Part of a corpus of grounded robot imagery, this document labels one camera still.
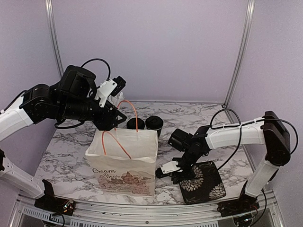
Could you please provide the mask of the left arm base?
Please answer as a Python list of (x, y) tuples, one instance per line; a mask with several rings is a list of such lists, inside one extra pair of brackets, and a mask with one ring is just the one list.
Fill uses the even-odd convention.
[(35, 199), (34, 206), (43, 210), (52, 211), (56, 214), (72, 216), (75, 207), (73, 199), (56, 197), (52, 184), (44, 179), (42, 182), (44, 185), (43, 194), (40, 198)]

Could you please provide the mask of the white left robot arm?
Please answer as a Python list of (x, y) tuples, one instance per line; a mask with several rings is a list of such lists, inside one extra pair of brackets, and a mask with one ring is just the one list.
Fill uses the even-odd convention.
[(84, 67), (70, 65), (59, 82), (53, 85), (38, 84), (22, 91), (0, 113), (0, 142), (13, 148), (14, 154), (25, 150), (29, 160), (33, 154), (30, 139), (44, 137), (42, 128), (31, 129), (46, 119), (56, 121), (60, 129), (65, 120), (77, 120), (79, 125), (92, 122), (100, 131), (109, 131), (126, 120), (117, 107), (108, 101), (126, 85), (118, 76), (107, 78), (100, 85), (96, 75)]

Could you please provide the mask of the black paper coffee cup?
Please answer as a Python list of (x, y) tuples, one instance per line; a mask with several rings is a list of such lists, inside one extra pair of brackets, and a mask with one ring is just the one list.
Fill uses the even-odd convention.
[(161, 134), (163, 125), (164, 121), (158, 116), (150, 116), (145, 120), (146, 129), (156, 131), (158, 137)]

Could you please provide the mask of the white wrapped straws bundle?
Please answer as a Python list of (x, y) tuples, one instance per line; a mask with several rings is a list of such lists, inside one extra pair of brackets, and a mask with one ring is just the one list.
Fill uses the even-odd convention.
[(108, 101), (114, 106), (118, 106), (118, 104), (125, 99), (123, 92), (120, 92), (116, 96), (110, 96)]

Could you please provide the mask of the black floral square plate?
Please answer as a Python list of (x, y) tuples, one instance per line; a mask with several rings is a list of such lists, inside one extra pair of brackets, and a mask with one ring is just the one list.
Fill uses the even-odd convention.
[(213, 161), (196, 163), (192, 167), (193, 180), (179, 182), (185, 204), (198, 204), (226, 196), (226, 190)]

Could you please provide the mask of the cream bear paper bag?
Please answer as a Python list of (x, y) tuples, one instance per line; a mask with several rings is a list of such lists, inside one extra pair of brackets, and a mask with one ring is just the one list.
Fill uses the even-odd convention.
[(152, 130), (95, 132), (85, 157), (107, 193), (154, 196), (158, 136)]

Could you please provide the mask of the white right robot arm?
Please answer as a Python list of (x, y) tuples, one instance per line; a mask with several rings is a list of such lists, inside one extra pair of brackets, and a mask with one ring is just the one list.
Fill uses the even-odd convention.
[(298, 143), (298, 133), (293, 124), (280, 119), (273, 111), (266, 111), (263, 116), (245, 122), (238, 120), (237, 123), (221, 126), (203, 125), (193, 134), (176, 129), (168, 144), (183, 155), (164, 164), (161, 170), (178, 180), (193, 180), (191, 167), (212, 150), (231, 146), (246, 149), (263, 146), (265, 154), (245, 184), (244, 194), (235, 200), (236, 210), (244, 212), (280, 167), (290, 161)]

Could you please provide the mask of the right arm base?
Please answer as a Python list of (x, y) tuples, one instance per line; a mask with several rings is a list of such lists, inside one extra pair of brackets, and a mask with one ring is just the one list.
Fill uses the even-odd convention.
[(248, 196), (245, 193), (245, 186), (242, 188), (239, 198), (222, 201), (218, 203), (217, 211), (222, 217), (238, 215), (253, 210), (258, 210), (257, 197)]

